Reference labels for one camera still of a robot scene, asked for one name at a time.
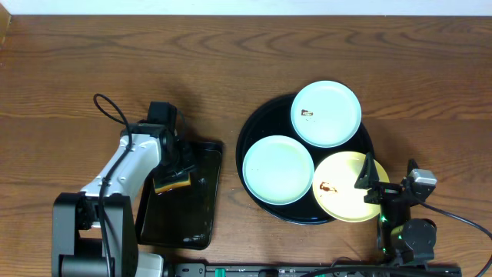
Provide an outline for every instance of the wooden table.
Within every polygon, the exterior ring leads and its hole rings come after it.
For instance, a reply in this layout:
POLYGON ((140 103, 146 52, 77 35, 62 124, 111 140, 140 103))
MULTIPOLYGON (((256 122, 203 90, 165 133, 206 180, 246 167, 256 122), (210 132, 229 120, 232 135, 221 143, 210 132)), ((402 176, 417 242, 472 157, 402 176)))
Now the wooden table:
MULTIPOLYGON (((53 201, 115 152, 122 127, 94 107, 96 92, 132 121, 150 101, 171 102, 194 132, 225 144, 210 246, 143 249, 215 263, 371 259, 374 221, 283 222, 258 208, 236 171, 248 116, 322 79, 355 92, 393 182, 416 158, 439 179, 430 204, 492 229, 490 18, 16 16, 0 51, 0 275, 49 275, 53 201)), ((487 261, 486 235, 412 213, 437 223, 435 262, 470 276, 487 261)))

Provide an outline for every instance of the green tape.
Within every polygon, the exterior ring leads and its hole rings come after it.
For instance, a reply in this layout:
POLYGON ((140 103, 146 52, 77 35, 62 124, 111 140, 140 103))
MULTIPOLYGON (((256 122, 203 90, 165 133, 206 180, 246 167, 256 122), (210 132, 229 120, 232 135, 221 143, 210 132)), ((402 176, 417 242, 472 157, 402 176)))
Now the green tape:
POLYGON ((215 277, 225 277, 225 269, 215 269, 215 277))

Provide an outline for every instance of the white wall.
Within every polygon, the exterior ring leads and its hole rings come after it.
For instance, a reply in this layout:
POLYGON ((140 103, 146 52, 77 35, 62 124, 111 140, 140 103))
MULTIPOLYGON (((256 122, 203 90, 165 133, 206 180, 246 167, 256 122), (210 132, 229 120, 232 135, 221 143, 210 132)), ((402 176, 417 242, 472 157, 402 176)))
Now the white wall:
POLYGON ((492 15, 492 0, 0 0, 13 15, 492 15))

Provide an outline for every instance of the white plate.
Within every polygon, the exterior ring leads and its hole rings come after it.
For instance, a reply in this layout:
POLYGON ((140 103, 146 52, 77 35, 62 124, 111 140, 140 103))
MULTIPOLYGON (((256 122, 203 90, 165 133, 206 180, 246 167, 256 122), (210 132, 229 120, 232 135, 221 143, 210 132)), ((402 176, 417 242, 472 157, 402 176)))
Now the white plate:
POLYGON ((361 104, 345 85, 332 81, 314 82, 295 97, 291 121, 306 142, 322 148, 348 141, 361 124, 361 104))
MULTIPOLYGON (((314 197, 322 209, 336 219, 362 222, 372 219, 381 211, 379 205, 364 203, 367 190, 354 187, 364 159, 365 155, 358 152, 339 152, 328 156, 316 168, 314 197)), ((376 161, 374 163, 379 180, 389 182, 383 167, 376 161)))
POLYGON ((263 202, 286 205, 308 192, 314 163, 307 149, 283 135, 257 141, 244 157, 244 183, 263 202))

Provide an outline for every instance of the black plate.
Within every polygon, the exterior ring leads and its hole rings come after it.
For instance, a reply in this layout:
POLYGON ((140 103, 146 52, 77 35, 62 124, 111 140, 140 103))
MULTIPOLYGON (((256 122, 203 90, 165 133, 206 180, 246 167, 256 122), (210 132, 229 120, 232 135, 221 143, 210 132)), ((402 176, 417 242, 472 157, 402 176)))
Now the black plate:
POLYGON ((145 180, 135 223, 139 244, 197 250, 210 244, 222 146, 190 145, 198 165, 190 186, 157 195, 152 177, 145 180))
POLYGON ((275 217, 297 224, 322 224, 331 222, 334 218, 319 206, 312 190, 309 190, 301 199, 294 203, 288 205, 272 205, 257 199, 244 183, 242 173, 243 160, 248 149, 255 142, 270 135, 285 135, 300 142, 311 154, 315 168, 326 157, 337 152, 355 151, 364 154, 372 152, 374 154, 371 138, 362 123, 355 135, 343 145, 323 149, 305 142, 299 137, 291 124, 291 106, 294 97, 295 95, 286 95, 275 98, 262 105, 246 121, 239 135, 238 145, 236 147, 236 164, 239 178, 250 197, 260 207, 275 217))

